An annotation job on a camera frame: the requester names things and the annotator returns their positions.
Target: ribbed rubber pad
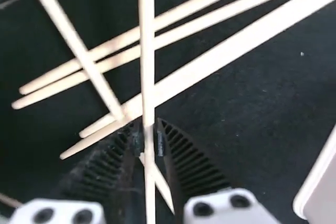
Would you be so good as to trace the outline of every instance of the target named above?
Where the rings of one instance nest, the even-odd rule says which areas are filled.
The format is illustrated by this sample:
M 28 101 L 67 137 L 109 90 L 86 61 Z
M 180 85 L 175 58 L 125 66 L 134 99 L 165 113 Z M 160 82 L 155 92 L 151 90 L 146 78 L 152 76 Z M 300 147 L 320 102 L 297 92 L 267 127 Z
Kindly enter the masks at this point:
M 134 138 L 140 137 L 129 124 L 101 140 L 91 153 L 65 176 L 56 188 L 57 198 L 96 201 L 109 208 L 123 207 L 131 186 Z
M 188 135 L 162 119 L 159 123 L 163 126 L 182 190 L 188 198 L 230 187 L 228 179 Z
M 224 173 L 214 165 L 206 150 L 176 126 L 158 119 L 163 136 L 164 162 L 175 209 L 175 224 L 183 223 L 186 202 L 230 187 Z

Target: chopstick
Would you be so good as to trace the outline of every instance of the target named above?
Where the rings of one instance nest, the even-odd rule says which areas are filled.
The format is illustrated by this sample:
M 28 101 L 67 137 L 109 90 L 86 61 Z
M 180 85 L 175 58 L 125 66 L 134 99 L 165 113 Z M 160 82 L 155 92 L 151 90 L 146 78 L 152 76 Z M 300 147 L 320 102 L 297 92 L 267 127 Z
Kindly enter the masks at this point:
M 89 76 L 92 84 L 98 91 L 109 111 L 113 113 L 115 118 L 122 119 L 123 112 L 118 99 L 114 95 L 103 75 L 95 67 L 95 63 L 88 57 L 88 50 L 57 0 L 40 0 L 40 2 L 73 54 L 85 69 L 85 72 Z
M 161 34 L 160 36 L 157 36 L 155 38 L 155 49 L 162 48 L 166 45 L 183 39 L 191 34 L 194 34 L 219 22 L 222 22 L 228 18 L 231 18 L 239 13 L 242 13 L 267 1 L 269 0 L 238 0 L 229 5 L 223 6 L 178 28 L 175 28 L 164 34 Z M 109 59 L 103 60 L 96 65 L 99 71 L 106 72 L 138 58 L 140 54 L 140 46 L 135 46 L 120 54 L 110 57 Z M 65 77 L 64 79 L 52 83 L 34 93 L 18 99 L 12 104 L 12 106 L 16 109 L 24 108 L 33 103 L 48 98 L 54 94 L 67 90 L 68 88 L 74 87 L 86 80 L 88 80 L 86 73 L 84 71 L 79 71 L 68 77 Z M 102 126 L 106 126 L 108 123 L 110 123 L 110 121 L 102 124 Z M 96 126 L 94 127 L 94 129 L 101 128 L 101 125 Z M 82 137 L 85 137 L 92 132 L 94 131 L 85 129 L 80 133 L 80 135 Z
M 155 106 L 169 100 L 333 1 L 335 0 L 290 0 L 281 5 L 159 81 L 155 85 Z M 141 102 L 141 94 L 138 94 L 124 103 L 122 105 L 125 113 L 123 120 L 115 121 L 82 139 L 63 152 L 60 158 L 65 159 L 84 150 L 140 117 L 142 115 Z
M 57 3 L 57 1 L 56 0 L 41 0 L 41 2 L 45 6 L 46 11 L 48 12 L 50 17 L 54 21 L 57 28 L 60 30 L 60 32 L 62 33 L 64 38 L 67 40 L 67 43 L 70 44 L 69 47 L 70 48 L 74 47 L 75 48 L 74 50 L 77 49 L 77 51 L 82 53 L 84 56 L 87 56 L 87 55 L 84 54 L 83 46 L 80 45 L 81 41 L 80 41 L 79 36 L 76 34 L 75 29 L 72 27 L 70 21 L 67 20 L 67 17 L 65 15 L 65 13 L 61 10 L 61 7 Z M 74 36 L 75 40 L 77 40 L 77 41 L 73 41 L 73 38 L 69 38 L 69 36 Z M 93 65 L 92 68 L 94 70 L 96 70 L 95 65 L 93 63 L 91 63 L 91 64 Z M 153 173 L 152 174 L 153 179 L 152 179 L 152 181 L 153 181 L 153 185 L 154 185 L 154 188 L 153 188 L 154 192 L 155 192 L 155 184 L 156 184 L 159 191 L 162 193 L 162 196 L 165 199 L 167 205 L 169 206 L 171 211 L 174 212 L 170 189 L 169 189 L 164 177 L 162 176 L 162 174 L 161 174 L 160 170 L 158 169 L 158 167 L 156 166 L 155 162 L 152 164 L 151 167 L 153 169 L 153 172 L 152 172 Z M 0 200 L 2 198 L 4 200 L 7 200 L 8 202 L 11 202 L 12 204 L 15 204 L 15 201 L 9 201 L 10 199 L 8 197 L 7 198 L 0 197 Z
M 158 31 L 176 21 L 183 19 L 199 10 L 218 2 L 219 0 L 189 0 L 180 6 L 170 9 L 169 11 L 159 15 L 155 19 L 155 31 Z M 109 40 L 100 46 L 93 48 L 89 51 L 88 57 L 92 61 L 97 61 L 105 56 L 112 54 L 133 42 L 136 42 L 140 38 L 139 26 L 127 31 Z M 70 60 L 59 67 L 45 73 L 37 79 L 23 85 L 19 91 L 21 94 L 29 94 L 36 91 L 48 84 L 51 84 L 65 76 L 68 76 L 82 68 L 80 62 L 77 59 Z
M 140 24 L 140 76 L 143 109 L 143 135 L 144 135 L 144 174 L 145 174 L 145 205 L 146 223 L 156 223 L 155 212 L 155 151 L 154 131 L 155 106 L 154 96 L 154 0 L 139 0 Z
M 4 195 L 2 193 L 0 193 L 0 202 L 2 202 L 3 204 L 5 204 L 9 207 L 14 207 L 14 208 L 18 208 L 18 207 L 22 206 L 21 202 L 17 201 L 16 199 L 12 199 L 12 198 L 10 198 L 7 195 Z

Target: black fabric surface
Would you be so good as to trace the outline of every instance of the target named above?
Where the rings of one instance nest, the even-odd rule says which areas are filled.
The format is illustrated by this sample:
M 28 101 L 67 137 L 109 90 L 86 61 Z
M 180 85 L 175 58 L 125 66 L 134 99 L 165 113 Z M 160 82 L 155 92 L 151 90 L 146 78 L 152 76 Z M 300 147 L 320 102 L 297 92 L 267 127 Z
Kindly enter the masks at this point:
M 184 1 L 155 0 L 156 14 Z M 273 0 L 158 50 L 156 79 L 286 1 Z M 89 49 L 138 24 L 138 0 L 59 2 Z M 336 122 L 335 17 L 334 2 L 156 110 L 210 148 L 227 176 L 282 223 L 305 223 L 293 213 L 292 201 Z M 72 58 L 37 0 L 0 11 L 0 191 L 20 201 L 47 195 L 89 150 L 65 161 L 59 154 L 108 113 L 90 82 L 11 108 L 20 86 Z M 105 74 L 121 103 L 140 92 L 139 72 L 136 60 Z M 8 216 L 10 209 L 0 204 L 0 213 Z

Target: screw hole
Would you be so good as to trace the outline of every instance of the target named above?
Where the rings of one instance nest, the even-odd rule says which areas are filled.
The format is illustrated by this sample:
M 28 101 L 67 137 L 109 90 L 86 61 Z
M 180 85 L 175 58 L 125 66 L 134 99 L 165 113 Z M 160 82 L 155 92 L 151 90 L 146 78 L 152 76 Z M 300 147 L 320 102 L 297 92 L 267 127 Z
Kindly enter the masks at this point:
M 54 215 L 54 210 L 51 208 L 45 208 L 40 210 L 37 214 L 34 216 L 34 223 L 42 224 L 48 222 L 52 216 Z
M 231 205 L 235 208 L 248 208 L 250 207 L 251 203 L 250 201 L 241 195 L 234 195 L 230 199 Z
M 194 215 L 195 216 L 210 216 L 214 213 L 214 210 L 212 207 L 204 202 L 199 202 L 194 205 Z
M 73 224 L 89 224 L 92 221 L 92 212 L 90 210 L 81 210 L 74 216 L 72 223 Z

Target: wooden skewer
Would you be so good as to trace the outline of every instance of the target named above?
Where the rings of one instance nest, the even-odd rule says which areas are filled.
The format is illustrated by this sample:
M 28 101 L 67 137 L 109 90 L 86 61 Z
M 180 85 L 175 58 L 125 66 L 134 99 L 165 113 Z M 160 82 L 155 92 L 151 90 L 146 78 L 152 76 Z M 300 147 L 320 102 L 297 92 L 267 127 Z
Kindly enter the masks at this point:
M 141 163 L 144 165 L 145 159 L 143 153 L 140 154 L 139 157 Z M 159 168 L 155 165 L 154 166 L 154 178 L 156 186 L 159 190 L 159 192 L 162 195 L 162 198 L 166 201 L 168 207 L 170 208 L 170 211 L 174 214 L 174 205 L 172 200 L 172 195 L 169 189 L 169 186 L 167 184 L 167 181 L 163 177 L 162 173 L 160 172 Z
M 117 119 L 123 118 L 123 112 L 118 99 L 114 95 L 103 75 L 98 71 L 98 69 L 96 69 L 95 63 L 88 57 L 88 50 L 57 0 L 40 0 L 40 2 L 73 54 L 85 69 L 85 72 L 89 76 L 91 82 L 110 112 L 113 113 Z
M 158 82 L 155 85 L 155 106 L 169 100 L 333 1 L 335 0 L 290 0 L 276 8 Z M 140 117 L 142 114 L 141 100 L 141 94 L 138 94 L 124 103 L 122 107 L 126 116 L 123 120 L 115 121 L 82 139 L 63 152 L 60 158 L 65 159 L 84 150 L 125 126 L 128 122 Z
M 213 3 L 216 3 L 217 1 L 219 0 L 189 0 L 180 6 L 177 6 L 159 15 L 155 19 L 155 31 L 158 31 L 172 23 L 175 23 L 180 19 L 183 19 L 195 12 L 198 12 L 199 10 Z M 116 38 L 109 40 L 96 48 L 93 48 L 89 51 L 88 57 L 90 57 L 92 61 L 97 61 L 136 42 L 137 40 L 139 40 L 139 38 L 140 28 L 133 28 L 124 34 L 119 35 Z M 82 66 L 79 61 L 77 59 L 73 59 L 22 86 L 19 91 L 21 94 L 29 94 L 65 76 L 68 76 L 71 73 L 80 70 L 81 68 Z
M 162 48 L 180 39 L 183 39 L 191 34 L 201 31 L 207 27 L 222 22 L 228 18 L 231 18 L 239 13 L 249 10 L 255 6 L 265 3 L 269 0 L 238 0 L 229 5 L 223 6 L 209 14 L 206 14 L 200 18 L 197 18 L 191 22 L 188 22 L 178 28 L 168 31 L 155 38 L 155 49 Z M 96 64 L 100 72 L 106 72 L 120 65 L 123 65 L 129 61 L 132 61 L 140 56 L 140 46 L 130 48 L 120 54 L 117 54 L 109 59 L 103 60 Z M 84 71 L 79 71 L 68 77 L 65 77 L 55 83 L 52 83 L 34 93 L 31 93 L 19 100 L 15 101 L 12 106 L 16 109 L 21 109 L 29 106 L 33 103 L 48 98 L 54 94 L 74 87 L 84 81 L 88 80 L 88 76 Z M 107 120 L 102 124 L 96 124 L 93 129 L 100 129 L 106 126 L 111 121 Z M 86 137 L 93 133 L 93 130 L 87 128 L 83 130 L 80 135 Z
M 4 195 L 2 193 L 0 193 L 0 202 L 2 202 L 3 204 L 6 204 L 9 207 L 14 207 L 14 208 L 18 208 L 22 206 L 21 202 L 17 201 L 16 199 L 9 198 L 7 195 Z
M 143 108 L 144 135 L 144 174 L 145 174 L 145 204 L 146 223 L 156 223 L 155 211 L 155 151 L 154 151 L 154 0 L 139 0 L 140 24 L 140 76 Z
M 237 10 L 239 9 L 239 7 L 241 7 L 241 9 L 248 9 L 248 8 L 253 8 L 254 6 L 256 6 L 257 4 L 261 4 L 264 3 L 266 0 L 239 0 L 235 3 L 232 3 L 228 6 L 224 6 L 216 11 L 213 11 L 210 14 L 204 15 L 203 17 L 194 20 L 193 22 L 189 22 L 184 26 L 181 26 L 180 28 L 176 28 L 175 29 L 175 33 L 171 36 L 169 36 L 169 33 L 172 33 L 174 30 L 166 33 L 168 36 L 166 35 L 162 35 L 165 37 L 175 37 L 175 39 L 178 39 L 179 36 L 184 36 L 184 32 L 187 33 L 187 31 L 191 31 L 193 27 L 195 27 L 196 25 L 198 25 L 198 23 L 200 24 L 206 24 L 206 22 L 203 22 L 203 20 L 210 20 L 212 21 L 212 23 L 216 23 L 218 22 L 218 17 L 220 17 L 221 19 L 226 19 L 231 17 L 231 13 L 232 11 L 230 10 L 234 10 L 234 12 L 237 12 Z M 94 122 L 92 125 L 88 126 L 87 128 L 85 128 L 84 130 L 82 130 L 79 135 L 84 138 L 87 137 L 89 135 L 91 135 L 92 133 L 96 132 L 97 130 L 107 126 L 108 124 L 112 123 L 114 121 L 114 117 L 113 115 L 106 115 L 103 116 L 101 119 L 97 120 L 96 122 Z

